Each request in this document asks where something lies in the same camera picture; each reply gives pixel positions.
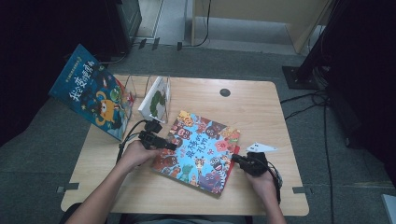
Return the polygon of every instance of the book cover illustration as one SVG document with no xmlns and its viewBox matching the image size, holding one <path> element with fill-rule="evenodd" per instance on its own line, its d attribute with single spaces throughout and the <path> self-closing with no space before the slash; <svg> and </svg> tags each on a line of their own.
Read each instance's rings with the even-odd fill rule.
<svg viewBox="0 0 396 224">
<path fill-rule="evenodd" d="M 170 83 L 169 78 L 157 77 L 143 99 L 142 104 L 137 109 L 146 120 L 163 120 L 166 113 L 166 107 L 170 100 Z"/>
<path fill-rule="evenodd" d="M 239 130 L 180 111 L 168 141 L 175 151 L 163 149 L 152 163 L 153 170 L 188 186 L 220 196 L 238 153 Z"/>
<path fill-rule="evenodd" d="M 49 95 L 122 140 L 134 96 L 82 45 L 76 47 Z"/>
</svg>

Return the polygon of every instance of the colorful book cover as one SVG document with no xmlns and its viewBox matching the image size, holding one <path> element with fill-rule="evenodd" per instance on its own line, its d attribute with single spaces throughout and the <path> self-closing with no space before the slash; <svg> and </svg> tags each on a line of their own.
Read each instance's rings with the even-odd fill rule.
<svg viewBox="0 0 396 224">
<path fill-rule="evenodd" d="M 137 110 L 146 120 L 153 120 L 153 118 L 163 120 L 169 101 L 169 78 L 165 80 L 164 77 L 157 77 Z"/>
<path fill-rule="evenodd" d="M 238 153 L 239 130 L 180 111 L 167 140 L 175 151 L 163 149 L 152 163 L 153 170 L 176 181 L 220 196 Z"/>
<path fill-rule="evenodd" d="M 134 96 L 82 45 L 76 47 L 49 95 L 122 140 Z"/>
</svg>

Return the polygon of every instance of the black circle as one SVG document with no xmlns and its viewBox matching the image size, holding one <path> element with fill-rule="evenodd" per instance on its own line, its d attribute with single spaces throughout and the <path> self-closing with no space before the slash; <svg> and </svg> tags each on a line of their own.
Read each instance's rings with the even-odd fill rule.
<svg viewBox="0 0 396 224">
<path fill-rule="evenodd" d="M 227 97 L 227 96 L 231 95 L 231 92 L 229 90 L 227 90 L 227 89 L 221 89 L 220 90 L 220 95 L 222 95 L 224 97 Z"/>
</svg>

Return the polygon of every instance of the gray floor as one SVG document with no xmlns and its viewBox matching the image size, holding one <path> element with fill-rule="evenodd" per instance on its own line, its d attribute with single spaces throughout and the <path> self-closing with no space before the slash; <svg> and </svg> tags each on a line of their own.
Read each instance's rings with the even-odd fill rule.
<svg viewBox="0 0 396 224">
<path fill-rule="evenodd" d="M 239 46 L 239 42 L 246 46 L 249 42 L 243 39 L 217 41 L 214 31 L 210 32 L 208 45 L 177 51 L 176 42 L 183 41 L 186 45 L 189 42 L 185 36 L 189 25 L 183 15 L 174 13 L 174 16 L 167 17 L 164 10 L 179 11 L 180 8 L 185 8 L 184 0 L 164 0 L 156 31 L 156 36 L 164 41 L 163 45 L 156 50 L 150 46 L 133 48 L 120 63 L 111 64 L 109 71 L 124 75 L 272 81 L 276 84 L 280 100 L 312 92 L 290 90 L 286 84 L 281 66 L 299 66 L 304 61 L 304 55 L 293 52 L 287 38 L 280 36 L 284 34 L 282 24 L 265 25 L 273 26 L 279 37 L 271 40 L 267 36 L 263 49 L 233 49 Z M 177 23 L 180 32 L 169 32 Z M 285 103 L 282 109 L 286 117 L 310 105 L 311 99 L 304 98 Z M 382 163 L 364 149 L 345 147 L 342 129 L 332 109 L 327 107 L 324 117 L 324 108 L 319 106 L 287 120 L 310 208 L 306 217 L 287 217 L 287 221 L 331 223 L 330 171 L 324 146 L 324 118 L 332 173 L 334 222 L 389 223 L 381 195 L 396 195 L 396 190 Z M 58 222 L 63 214 L 60 208 L 63 195 L 56 189 L 68 183 L 89 126 L 86 120 L 64 105 L 49 99 L 27 130 L 0 148 L 0 223 Z M 119 214 L 110 215 L 109 223 L 117 223 L 119 217 Z M 254 220 L 255 223 L 263 223 L 265 217 L 254 217 Z"/>
</svg>

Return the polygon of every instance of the floor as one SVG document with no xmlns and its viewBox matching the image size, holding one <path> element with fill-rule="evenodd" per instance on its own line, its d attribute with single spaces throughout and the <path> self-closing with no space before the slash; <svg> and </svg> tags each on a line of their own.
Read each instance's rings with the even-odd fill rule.
<svg viewBox="0 0 396 224">
<path fill-rule="evenodd" d="M 140 0 L 142 24 L 136 42 L 146 38 L 152 43 L 191 45 L 191 0 Z M 196 19 L 195 44 L 204 41 L 206 18 Z M 318 40 L 322 27 L 317 27 L 300 55 L 307 55 Z M 265 21 L 240 21 L 209 18 L 208 38 L 201 48 L 232 49 L 296 55 L 284 23 Z"/>
</svg>

